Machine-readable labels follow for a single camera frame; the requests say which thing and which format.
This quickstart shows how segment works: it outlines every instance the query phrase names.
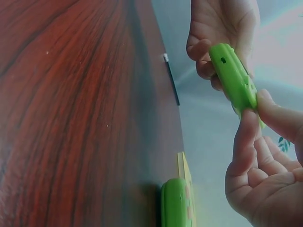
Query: green plastic case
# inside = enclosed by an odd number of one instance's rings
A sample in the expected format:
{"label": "green plastic case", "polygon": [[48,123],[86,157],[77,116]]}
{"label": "green plastic case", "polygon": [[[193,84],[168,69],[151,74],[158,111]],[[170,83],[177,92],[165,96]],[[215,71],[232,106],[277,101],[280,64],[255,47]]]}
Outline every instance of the green plastic case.
{"label": "green plastic case", "polygon": [[183,178],[167,181],[161,189],[162,227],[192,227],[189,211],[193,206],[190,192]]}
{"label": "green plastic case", "polygon": [[234,49],[229,44],[217,44],[210,49],[209,56],[239,118],[248,108],[257,113],[257,89]]}

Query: wooden surface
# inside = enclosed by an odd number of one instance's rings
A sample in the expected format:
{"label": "wooden surface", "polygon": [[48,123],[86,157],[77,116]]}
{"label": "wooden surface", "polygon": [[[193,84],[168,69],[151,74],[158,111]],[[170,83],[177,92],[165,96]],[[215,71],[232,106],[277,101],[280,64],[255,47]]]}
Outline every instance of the wooden surface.
{"label": "wooden surface", "polygon": [[183,150],[163,52],[149,0],[0,2],[0,227],[157,226]]}

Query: reddish-brown wood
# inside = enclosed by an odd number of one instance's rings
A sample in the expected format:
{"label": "reddish-brown wood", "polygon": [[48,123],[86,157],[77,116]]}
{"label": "reddish-brown wood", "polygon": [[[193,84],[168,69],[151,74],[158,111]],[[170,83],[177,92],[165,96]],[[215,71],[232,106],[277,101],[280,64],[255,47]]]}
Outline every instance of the reddish-brown wood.
{"label": "reddish-brown wood", "polygon": [[0,226],[156,226],[178,107],[149,0],[0,2]]}

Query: child's hand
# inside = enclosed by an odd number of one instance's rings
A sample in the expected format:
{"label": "child's hand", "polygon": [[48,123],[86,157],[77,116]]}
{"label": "child's hand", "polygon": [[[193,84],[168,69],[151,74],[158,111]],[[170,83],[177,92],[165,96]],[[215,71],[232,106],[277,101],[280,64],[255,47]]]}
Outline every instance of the child's hand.
{"label": "child's hand", "polygon": [[292,161],[261,136],[258,117],[243,115],[234,141],[225,192],[230,205],[256,227],[303,226],[303,113],[277,106],[267,91],[258,94],[261,119],[295,144]]}
{"label": "child's hand", "polygon": [[260,24],[256,0],[191,0],[191,24],[187,53],[196,61],[198,75],[222,90],[208,51],[211,45],[228,43],[249,70],[248,57]]}

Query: green plastic piece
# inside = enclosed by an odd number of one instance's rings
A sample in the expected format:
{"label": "green plastic piece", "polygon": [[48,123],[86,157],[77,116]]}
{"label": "green plastic piece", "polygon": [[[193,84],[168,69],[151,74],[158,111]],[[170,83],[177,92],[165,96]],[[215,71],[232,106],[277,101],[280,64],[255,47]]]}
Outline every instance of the green plastic piece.
{"label": "green plastic piece", "polygon": [[257,113],[257,89],[234,49],[228,44],[217,44],[210,49],[209,56],[239,118],[245,109]]}
{"label": "green plastic piece", "polygon": [[170,179],[162,186],[162,227],[192,227],[192,220],[187,213],[192,201],[187,198],[186,186],[183,178]]}

